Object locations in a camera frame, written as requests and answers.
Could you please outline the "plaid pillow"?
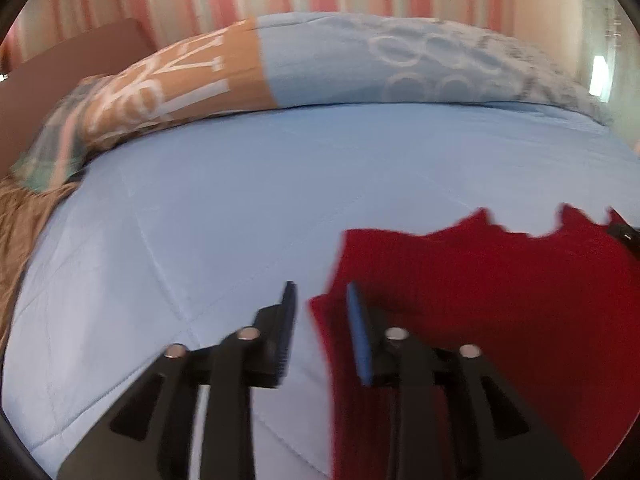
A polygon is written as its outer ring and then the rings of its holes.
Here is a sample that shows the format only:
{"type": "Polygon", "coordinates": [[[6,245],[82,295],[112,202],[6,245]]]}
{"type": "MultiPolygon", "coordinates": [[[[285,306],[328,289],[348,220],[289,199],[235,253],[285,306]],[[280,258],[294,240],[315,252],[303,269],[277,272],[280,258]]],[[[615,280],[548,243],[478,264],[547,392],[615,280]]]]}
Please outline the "plaid pillow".
{"type": "Polygon", "coordinates": [[[83,79],[44,118],[32,146],[11,168],[14,181],[42,193],[59,188],[84,166],[88,153],[81,125],[93,97],[111,76],[83,79]]]}

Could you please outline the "brown cloth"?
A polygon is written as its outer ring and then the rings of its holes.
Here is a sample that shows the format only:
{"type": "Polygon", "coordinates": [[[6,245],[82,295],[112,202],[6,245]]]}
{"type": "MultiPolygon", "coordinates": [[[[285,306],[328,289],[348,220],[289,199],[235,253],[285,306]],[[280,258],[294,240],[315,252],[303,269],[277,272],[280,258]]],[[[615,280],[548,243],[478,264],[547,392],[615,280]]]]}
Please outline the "brown cloth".
{"type": "Polygon", "coordinates": [[[77,187],[72,182],[52,191],[35,192],[11,177],[1,180],[1,350],[6,348],[18,289],[36,241],[56,206],[77,187]]]}

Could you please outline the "light blue quilted bedspread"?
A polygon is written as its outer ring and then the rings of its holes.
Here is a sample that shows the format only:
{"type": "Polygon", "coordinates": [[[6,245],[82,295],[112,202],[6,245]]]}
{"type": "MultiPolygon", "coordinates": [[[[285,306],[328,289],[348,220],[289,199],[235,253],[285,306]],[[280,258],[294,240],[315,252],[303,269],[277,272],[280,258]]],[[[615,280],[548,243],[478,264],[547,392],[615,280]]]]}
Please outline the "light blue quilted bedspread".
{"type": "Polygon", "coordinates": [[[88,167],[17,297],[2,408],[47,474],[167,346],[221,341],[294,282],[322,292],[348,229],[427,234],[485,207],[541,235],[562,203],[639,220],[638,157],[548,106],[302,107],[194,122],[88,167]]]}

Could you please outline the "brown headboard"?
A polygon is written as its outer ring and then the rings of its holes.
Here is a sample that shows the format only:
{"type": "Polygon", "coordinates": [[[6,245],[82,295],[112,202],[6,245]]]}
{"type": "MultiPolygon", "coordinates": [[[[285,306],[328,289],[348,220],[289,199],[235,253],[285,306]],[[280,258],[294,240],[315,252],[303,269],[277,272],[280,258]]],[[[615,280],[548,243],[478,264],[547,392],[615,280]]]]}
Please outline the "brown headboard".
{"type": "Polygon", "coordinates": [[[43,119],[81,79],[117,74],[157,50],[133,18],[83,32],[21,64],[1,83],[2,176],[29,148],[43,119]]]}

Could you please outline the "white wardrobe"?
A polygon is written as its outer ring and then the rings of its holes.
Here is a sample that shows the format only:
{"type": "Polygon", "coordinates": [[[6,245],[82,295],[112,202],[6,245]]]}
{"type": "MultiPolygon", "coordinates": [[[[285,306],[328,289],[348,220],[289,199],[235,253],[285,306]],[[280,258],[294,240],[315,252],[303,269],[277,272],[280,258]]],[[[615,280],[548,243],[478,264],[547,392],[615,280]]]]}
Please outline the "white wardrobe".
{"type": "Polygon", "coordinates": [[[612,129],[639,148],[639,34],[617,0],[582,0],[578,80],[608,111],[612,129]]]}

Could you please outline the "blue patterned folded duvet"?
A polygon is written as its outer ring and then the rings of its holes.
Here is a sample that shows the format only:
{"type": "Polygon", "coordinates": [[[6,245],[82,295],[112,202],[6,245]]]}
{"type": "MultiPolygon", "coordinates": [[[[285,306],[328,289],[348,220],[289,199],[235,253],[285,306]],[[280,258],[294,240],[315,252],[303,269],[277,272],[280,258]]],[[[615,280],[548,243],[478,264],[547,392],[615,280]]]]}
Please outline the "blue patterned folded duvet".
{"type": "Polygon", "coordinates": [[[525,103],[607,124],[606,108],[544,52],[436,18],[285,13],[186,38],[102,79],[80,132],[107,151],[215,115],[367,103],[525,103]]]}

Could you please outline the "red knitted sweater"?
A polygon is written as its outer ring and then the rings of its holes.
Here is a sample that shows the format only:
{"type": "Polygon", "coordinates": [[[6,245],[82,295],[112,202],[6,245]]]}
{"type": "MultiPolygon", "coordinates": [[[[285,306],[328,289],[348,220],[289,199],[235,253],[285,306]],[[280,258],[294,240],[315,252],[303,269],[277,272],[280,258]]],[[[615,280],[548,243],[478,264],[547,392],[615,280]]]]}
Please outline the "red knitted sweater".
{"type": "Polygon", "coordinates": [[[332,382],[332,474],[382,479],[390,397],[363,387],[346,287],[429,346],[476,344],[570,449],[588,478],[639,414],[639,255],[563,205],[555,231],[503,229],[486,210],[417,236],[349,230],[328,289],[311,299],[332,382]]]}

